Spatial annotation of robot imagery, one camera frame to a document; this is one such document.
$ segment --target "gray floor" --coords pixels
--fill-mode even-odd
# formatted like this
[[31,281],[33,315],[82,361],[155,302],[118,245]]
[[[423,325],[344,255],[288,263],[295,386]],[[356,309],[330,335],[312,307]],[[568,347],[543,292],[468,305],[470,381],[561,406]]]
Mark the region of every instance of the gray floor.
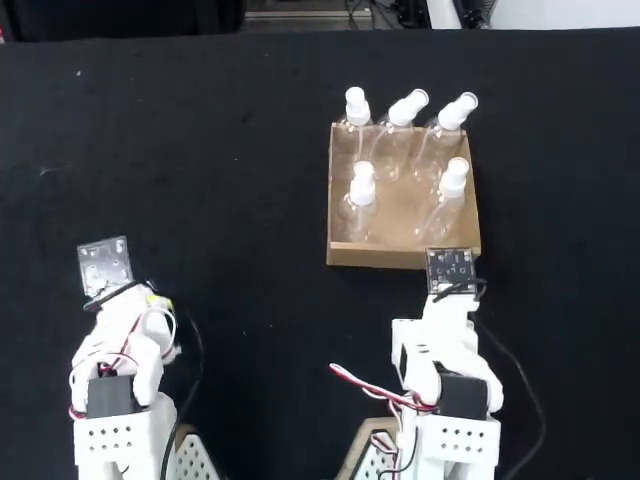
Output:
[[[351,0],[347,2],[349,9],[356,5]],[[350,22],[344,0],[250,0],[242,31],[273,33],[401,28],[395,12],[382,7],[379,11],[370,6],[367,0],[361,1]]]

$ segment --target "clear plastic bottle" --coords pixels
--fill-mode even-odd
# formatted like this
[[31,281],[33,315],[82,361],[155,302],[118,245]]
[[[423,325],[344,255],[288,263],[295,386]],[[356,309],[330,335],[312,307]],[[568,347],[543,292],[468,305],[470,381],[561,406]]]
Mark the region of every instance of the clear plastic bottle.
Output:
[[350,179],[356,162],[365,160],[367,130],[373,125],[369,103],[360,87],[351,87],[345,93],[345,115],[338,120],[339,128],[334,132],[333,176]]
[[378,122],[381,128],[370,155],[377,180],[395,182],[400,178],[411,149],[413,119],[428,103],[427,92],[416,89],[394,103]]
[[456,157],[449,160],[438,185],[437,198],[426,202],[426,209],[419,214],[414,230],[416,243],[439,245],[450,237],[464,207],[468,173],[469,162],[466,159]]
[[340,237],[347,242],[365,243],[370,240],[376,214],[376,184],[373,166],[357,162],[349,192],[340,203]]
[[427,122],[420,147],[410,162],[415,180],[438,185],[446,162],[456,155],[462,143],[461,125],[477,107],[478,97],[465,92]]

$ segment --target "black cloth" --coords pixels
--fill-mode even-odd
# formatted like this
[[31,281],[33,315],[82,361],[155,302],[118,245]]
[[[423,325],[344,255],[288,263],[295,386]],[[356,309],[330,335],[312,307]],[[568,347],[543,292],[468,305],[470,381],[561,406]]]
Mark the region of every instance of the black cloth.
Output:
[[[120,234],[134,272],[200,323],[207,371],[187,420],[230,478],[335,475],[385,408],[327,364],[398,390],[391,320],[417,316],[426,289],[419,271],[324,264],[329,123],[358,84],[375,116],[415,87],[428,114],[478,94],[479,315],[549,422],[519,478],[626,478],[640,426],[639,41],[623,29],[0,47],[3,475],[74,478],[67,375],[93,321],[75,247]],[[504,472],[537,423],[514,367],[480,342],[505,386]]]

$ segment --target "cable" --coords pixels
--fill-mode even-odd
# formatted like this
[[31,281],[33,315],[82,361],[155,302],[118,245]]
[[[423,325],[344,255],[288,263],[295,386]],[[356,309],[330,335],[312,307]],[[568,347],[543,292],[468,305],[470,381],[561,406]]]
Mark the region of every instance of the cable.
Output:
[[384,14],[384,12],[382,11],[383,7],[380,6],[377,0],[370,0],[369,3],[371,3],[371,18],[373,18],[373,9],[375,8],[380,14],[380,16],[382,17],[382,20],[384,20],[384,23],[386,23],[391,30],[395,30],[396,27],[393,25],[393,23],[391,23],[391,20],[389,20],[389,18]]
[[403,430],[402,417],[400,416],[400,412],[396,410],[396,405],[391,400],[389,400],[389,410],[391,411],[391,414],[396,418],[396,421],[398,422],[398,432],[402,432]]
[[540,430],[538,432],[538,438],[536,439],[535,443],[532,445],[529,451],[520,459],[520,461],[507,471],[503,478],[503,480],[512,480],[518,474],[518,472],[520,472],[520,470],[522,470],[522,468],[531,461],[536,453],[538,453],[538,450],[540,450],[540,448],[542,447],[542,444],[544,443],[545,437],[547,435],[547,420],[545,418],[544,411],[542,410],[540,400],[533,390],[533,387],[529,383],[529,379],[527,378],[527,375],[525,374],[524,369],[522,368],[522,365],[520,364],[516,356],[511,353],[511,351],[509,351],[509,349],[507,349],[507,347],[505,347],[500,342],[500,340],[498,340],[498,338],[491,332],[491,330],[489,330],[486,325],[478,321],[478,316],[475,314],[475,312],[471,312],[469,314],[469,317],[476,325],[480,325],[484,333],[487,335],[487,337],[489,337],[489,340],[491,340],[491,342],[493,342],[498,350],[500,350],[503,355],[508,357],[509,360],[511,360],[511,362],[515,365],[518,373],[520,374],[520,378],[522,379],[522,383],[527,390],[527,394],[529,395],[536,414],[538,415],[538,421],[540,422]]
[[355,18],[353,18],[353,14],[358,9],[358,7],[360,7],[363,1],[364,0],[357,0],[353,8],[349,8],[349,0],[344,0],[344,9],[347,11],[347,15],[349,16],[347,22],[352,30],[360,30],[360,27],[358,27]]
[[169,438],[167,440],[167,446],[164,449],[164,455],[162,457],[162,468],[160,469],[160,480],[166,480],[167,478],[167,468],[169,467],[169,457],[171,456],[171,450],[174,447],[174,442],[176,440],[176,434],[178,432],[178,427],[180,426],[180,424],[182,424],[187,411],[189,410],[189,407],[191,406],[191,403],[193,403],[193,399],[196,396],[196,393],[198,392],[198,387],[200,386],[200,382],[202,381],[202,376],[204,374],[204,356],[205,356],[205,351],[204,351],[204,345],[202,343],[202,337],[200,336],[200,330],[198,330],[198,326],[196,325],[196,322],[194,322],[193,318],[191,317],[191,315],[188,312],[185,312],[185,315],[187,316],[187,318],[189,318],[189,323],[191,323],[191,328],[193,329],[193,333],[196,337],[196,341],[198,343],[198,351],[200,353],[200,362],[199,362],[199,368],[198,368],[198,374],[196,376],[196,379],[193,382],[193,385],[191,386],[191,390],[189,391],[189,394],[187,395],[187,399],[184,401],[184,404],[182,405],[182,408],[180,409],[180,413],[178,413],[178,416],[176,417],[176,422],[173,424],[173,428],[171,429],[171,433],[169,433]]
[[385,473],[391,473],[391,474],[402,473],[411,466],[414,458],[416,457],[416,450],[418,449],[418,432],[419,432],[419,429],[418,427],[416,427],[416,434],[413,440],[413,449],[411,450],[411,458],[409,459],[407,464],[402,468],[389,468],[387,470],[380,470],[380,472],[378,473],[378,480],[380,480],[382,478],[382,475],[384,475]]
[[97,298],[94,297],[91,300],[89,300],[87,303],[85,303],[82,307],[82,309],[85,312],[91,312],[91,313],[96,313],[98,312],[101,308],[102,305],[104,305],[105,303],[107,303],[109,300],[117,297],[118,295],[120,295],[121,293],[126,292],[127,290],[129,290],[130,288],[135,287],[136,285],[138,285],[140,282],[134,280],[133,282],[129,282],[126,285],[123,285],[120,288],[115,289],[113,292],[109,293],[108,295],[105,295],[102,298]]
[[425,405],[423,403],[420,403],[419,401],[415,401],[415,399],[414,401],[410,401],[402,395],[398,395],[397,393],[393,393],[385,388],[365,382],[337,363],[330,363],[329,368],[340,378],[343,378],[348,382],[358,385],[363,390],[366,390],[366,393],[372,398],[380,399],[379,397],[382,397],[384,399],[391,400],[394,403],[404,405],[419,412],[431,412],[436,409],[436,407],[434,406]]
[[93,357],[97,357],[95,360],[97,361],[97,363],[99,363],[100,359],[102,359],[101,361],[104,361],[104,358],[102,358],[103,356],[109,356],[109,355],[113,355],[114,357],[122,359],[122,360],[128,360],[130,362],[133,362],[136,367],[138,366],[138,362],[136,362],[133,357],[130,357],[129,355],[125,355],[125,354],[120,353],[120,352],[93,352],[93,353],[90,353],[89,355],[87,355],[86,357],[84,357],[82,360],[80,360],[80,362],[75,367],[73,367],[71,369],[71,373],[69,373],[69,387],[71,389],[73,389],[73,385],[76,382],[76,380],[75,380],[76,370],[78,370],[78,368],[81,365],[84,365],[84,363],[87,360],[91,360]]
[[169,317],[169,319],[171,320],[171,338],[169,339],[169,346],[162,353],[162,358],[165,358],[167,355],[171,353],[171,350],[173,349],[173,344],[176,341],[176,330],[178,327],[178,323],[176,322],[176,316],[173,314],[173,312],[171,312],[171,310],[167,308],[154,307],[154,306],[150,306],[144,312],[142,312],[142,315],[140,315],[140,323],[143,323],[142,319],[144,319],[146,315],[153,312],[162,313],[165,317]]
[[471,278],[469,280],[465,280],[464,282],[454,283],[453,285],[445,288],[441,292],[438,292],[435,298],[433,299],[433,303],[439,302],[440,300],[448,297],[452,293],[457,292],[458,290],[462,290],[463,288],[468,287],[469,285],[478,285],[480,287],[476,292],[476,297],[475,297],[476,302],[479,302],[482,296],[487,291],[487,281],[484,278]]

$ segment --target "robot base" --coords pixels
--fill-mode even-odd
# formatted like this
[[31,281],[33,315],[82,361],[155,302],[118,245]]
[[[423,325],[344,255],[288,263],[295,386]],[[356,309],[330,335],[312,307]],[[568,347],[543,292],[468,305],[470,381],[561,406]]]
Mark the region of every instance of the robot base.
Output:
[[[156,480],[176,421],[167,395],[158,393],[144,412],[77,420],[73,424],[79,480]],[[169,457],[167,480],[176,480],[176,458]]]

